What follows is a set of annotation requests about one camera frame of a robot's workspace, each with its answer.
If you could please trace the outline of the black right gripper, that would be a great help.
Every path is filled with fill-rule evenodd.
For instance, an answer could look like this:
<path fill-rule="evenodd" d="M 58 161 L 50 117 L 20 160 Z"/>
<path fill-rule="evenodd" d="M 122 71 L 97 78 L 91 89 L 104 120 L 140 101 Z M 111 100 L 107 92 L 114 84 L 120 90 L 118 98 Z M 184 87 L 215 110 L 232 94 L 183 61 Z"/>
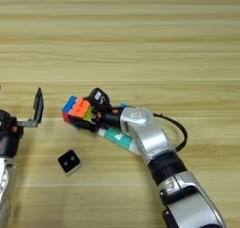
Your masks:
<path fill-rule="evenodd" d="M 122 111 L 123 109 L 120 107 L 109 108 L 105 111 L 95 108 L 93 110 L 93 115 L 96 117 L 96 122 L 99 126 L 114 127 L 119 129 Z M 96 132 L 98 128 L 96 124 L 93 124 L 90 121 L 72 116 L 69 118 L 69 124 L 77 129 L 87 129 L 91 132 Z"/>

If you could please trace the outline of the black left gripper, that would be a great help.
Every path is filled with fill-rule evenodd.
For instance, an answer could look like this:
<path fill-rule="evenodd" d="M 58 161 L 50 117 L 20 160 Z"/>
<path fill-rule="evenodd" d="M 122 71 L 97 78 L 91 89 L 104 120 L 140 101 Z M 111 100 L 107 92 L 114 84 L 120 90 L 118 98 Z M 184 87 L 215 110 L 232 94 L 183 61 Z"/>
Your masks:
<path fill-rule="evenodd" d="M 16 121 L 9 130 L 9 133 L 0 140 L 0 157 L 14 158 L 17 155 L 20 140 L 23 137 L 25 128 L 36 128 L 41 122 L 44 100 L 41 88 L 37 90 L 34 106 L 34 120 Z"/>

